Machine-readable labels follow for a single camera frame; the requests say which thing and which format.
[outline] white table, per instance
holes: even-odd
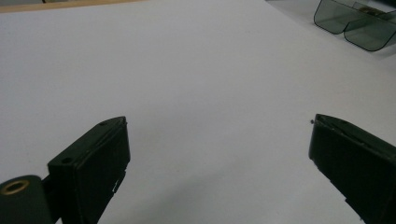
[[[288,8],[0,14],[0,182],[46,176],[94,124],[124,115],[132,162],[100,223],[361,223],[308,159],[309,120],[335,116],[396,145],[396,48],[366,52]]]

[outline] wooden edge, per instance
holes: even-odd
[[[141,1],[147,1],[147,0],[82,0],[82,1],[73,1],[73,2],[17,5],[17,6],[0,7],[0,13],[37,11],[37,10],[48,10],[48,9],[56,9],[56,8],[68,8],[68,7],[88,7],[88,6],[109,5],[109,4],[117,4],[117,3],[141,2]]]

